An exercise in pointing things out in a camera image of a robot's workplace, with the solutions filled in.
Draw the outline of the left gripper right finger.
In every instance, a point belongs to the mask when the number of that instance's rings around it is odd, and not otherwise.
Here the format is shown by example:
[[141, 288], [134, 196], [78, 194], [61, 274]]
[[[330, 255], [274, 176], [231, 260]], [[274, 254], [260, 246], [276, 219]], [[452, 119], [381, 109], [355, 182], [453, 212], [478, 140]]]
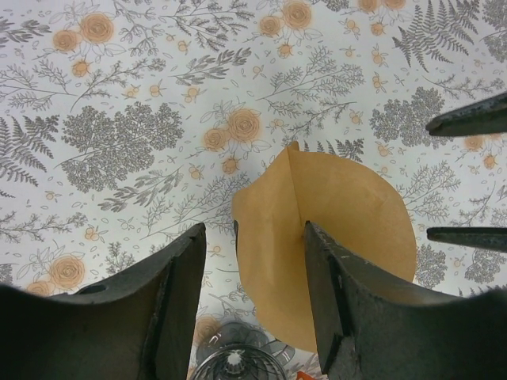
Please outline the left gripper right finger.
[[503, 379], [506, 291], [433, 291], [304, 229], [321, 372], [330, 379]]

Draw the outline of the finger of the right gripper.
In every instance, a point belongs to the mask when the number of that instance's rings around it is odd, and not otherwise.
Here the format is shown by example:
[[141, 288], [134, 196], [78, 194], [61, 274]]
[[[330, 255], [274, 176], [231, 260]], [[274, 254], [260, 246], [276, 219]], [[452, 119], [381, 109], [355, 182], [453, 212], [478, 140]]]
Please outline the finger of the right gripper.
[[501, 93], [439, 115], [427, 123], [425, 129], [437, 137], [506, 133], [506, 105], [506, 93]]
[[426, 235], [430, 241], [492, 250], [500, 253], [506, 252], [506, 228], [431, 227], [426, 230]]

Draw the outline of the grey clear dripper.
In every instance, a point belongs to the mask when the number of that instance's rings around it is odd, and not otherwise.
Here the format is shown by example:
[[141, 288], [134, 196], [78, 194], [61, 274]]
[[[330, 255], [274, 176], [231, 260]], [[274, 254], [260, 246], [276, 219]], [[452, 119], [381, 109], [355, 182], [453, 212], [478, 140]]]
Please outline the grey clear dripper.
[[192, 379], [269, 380], [286, 379], [284, 366], [295, 349], [250, 324], [230, 321], [196, 350]]

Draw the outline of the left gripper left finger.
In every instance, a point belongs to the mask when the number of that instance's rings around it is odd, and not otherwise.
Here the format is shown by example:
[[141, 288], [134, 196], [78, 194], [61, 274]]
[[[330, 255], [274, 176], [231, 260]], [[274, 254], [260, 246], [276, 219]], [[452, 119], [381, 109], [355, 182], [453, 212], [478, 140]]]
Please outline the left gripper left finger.
[[75, 294], [1, 287], [4, 379], [183, 379], [206, 260], [198, 223]]

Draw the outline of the brown paper coffee filter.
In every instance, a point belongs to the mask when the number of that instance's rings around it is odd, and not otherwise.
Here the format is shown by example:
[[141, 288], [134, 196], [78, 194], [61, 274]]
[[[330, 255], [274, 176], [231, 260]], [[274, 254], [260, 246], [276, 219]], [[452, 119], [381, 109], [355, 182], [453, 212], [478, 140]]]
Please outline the brown paper coffee filter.
[[232, 200], [241, 284], [278, 340], [317, 349], [304, 227], [314, 222], [353, 253], [412, 281], [417, 245], [402, 197], [368, 167], [332, 154], [284, 148]]

